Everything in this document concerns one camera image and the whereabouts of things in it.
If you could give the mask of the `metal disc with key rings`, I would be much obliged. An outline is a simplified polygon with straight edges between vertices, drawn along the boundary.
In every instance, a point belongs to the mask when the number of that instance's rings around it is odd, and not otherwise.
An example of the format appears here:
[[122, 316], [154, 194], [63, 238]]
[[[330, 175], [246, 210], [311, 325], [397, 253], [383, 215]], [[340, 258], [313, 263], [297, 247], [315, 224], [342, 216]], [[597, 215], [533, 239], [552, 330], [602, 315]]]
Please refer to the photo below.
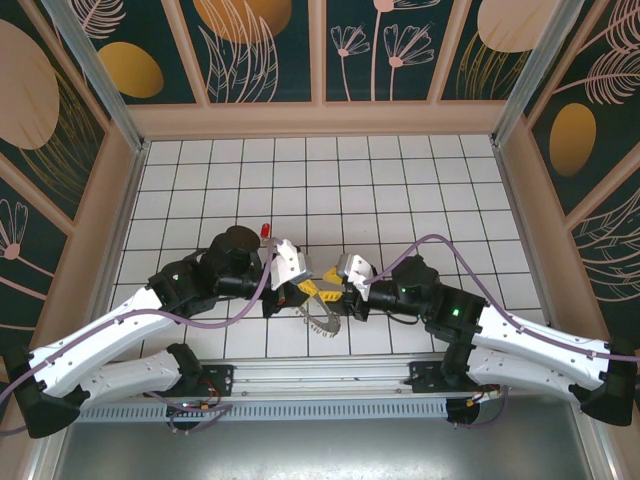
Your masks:
[[342, 327], [340, 314], [332, 308], [332, 295], [324, 292], [314, 295], [299, 296], [289, 302], [288, 308], [293, 309], [315, 333], [326, 338], [335, 337]]

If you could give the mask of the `grey metal sheet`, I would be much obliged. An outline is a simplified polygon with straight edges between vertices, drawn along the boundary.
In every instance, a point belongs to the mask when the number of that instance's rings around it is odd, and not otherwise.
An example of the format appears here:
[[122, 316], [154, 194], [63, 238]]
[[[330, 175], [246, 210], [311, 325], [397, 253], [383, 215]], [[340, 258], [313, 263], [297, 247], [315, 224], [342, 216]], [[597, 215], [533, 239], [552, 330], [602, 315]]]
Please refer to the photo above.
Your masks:
[[488, 426], [442, 419], [77, 424], [34, 480], [619, 480], [567, 406], [516, 396]]

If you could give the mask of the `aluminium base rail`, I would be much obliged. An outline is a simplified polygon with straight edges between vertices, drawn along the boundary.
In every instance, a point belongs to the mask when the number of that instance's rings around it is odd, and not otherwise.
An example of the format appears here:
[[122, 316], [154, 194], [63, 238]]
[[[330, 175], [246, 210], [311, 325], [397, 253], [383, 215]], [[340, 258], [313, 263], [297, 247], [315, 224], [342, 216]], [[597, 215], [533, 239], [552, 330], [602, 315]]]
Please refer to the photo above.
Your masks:
[[233, 367], [232, 397], [242, 400], [327, 400], [406, 397], [409, 364], [442, 353], [281, 359], [203, 360]]

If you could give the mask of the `aluminium table side rail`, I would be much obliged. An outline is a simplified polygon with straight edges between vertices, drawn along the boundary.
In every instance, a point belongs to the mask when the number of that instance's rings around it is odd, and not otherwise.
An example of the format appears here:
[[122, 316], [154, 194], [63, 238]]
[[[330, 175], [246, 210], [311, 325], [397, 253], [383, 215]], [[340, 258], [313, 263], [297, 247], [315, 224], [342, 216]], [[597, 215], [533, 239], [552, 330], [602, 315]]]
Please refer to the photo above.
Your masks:
[[101, 265], [98, 269], [90, 303], [85, 314], [85, 325], [88, 325], [103, 315], [110, 305], [111, 288], [114, 285], [116, 273], [119, 268], [120, 255], [126, 243], [127, 229], [149, 148], [150, 142], [143, 140], [142, 145], [132, 157], [129, 171], [125, 177], [123, 192], [120, 195], [119, 204], [115, 211]]
[[543, 312], [544, 325], [563, 330], [565, 325], [559, 316], [560, 311], [553, 302], [554, 298], [547, 283], [543, 260], [535, 242], [535, 221], [529, 218], [529, 213], [532, 212], [530, 188], [526, 186], [521, 175], [514, 170], [503, 149], [499, 146], [493, 146], [492, 150], [513, 211], [516, 227], [523, 244], [524, 255], [530, 267], [535, 291]]

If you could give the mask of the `aluminium frame post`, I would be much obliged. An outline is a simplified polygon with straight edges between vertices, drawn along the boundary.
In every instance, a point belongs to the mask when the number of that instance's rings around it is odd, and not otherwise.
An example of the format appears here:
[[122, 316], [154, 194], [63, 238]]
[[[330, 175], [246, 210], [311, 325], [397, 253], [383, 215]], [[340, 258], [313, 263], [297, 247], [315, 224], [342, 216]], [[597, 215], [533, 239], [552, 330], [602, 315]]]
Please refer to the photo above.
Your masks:
[[140, 134], [127, 106], [115, 88], [107, 70], [101, 62], [96, 49], [77, 21], [67, 0], [41, 0], [50, 18], [56, 23], [62, 38], [66, 41], [74, 57], [84, 68], [88, 80], [99, 98], [120, 129], [127, 143], [140, 152], [145, 147], [144, 137]]
[[582, 0], [491, 0], [480, 9], [480, 36], [499, 53], [523, 54], [523, 66], [492, 133], [502, 147], [560, 50]]

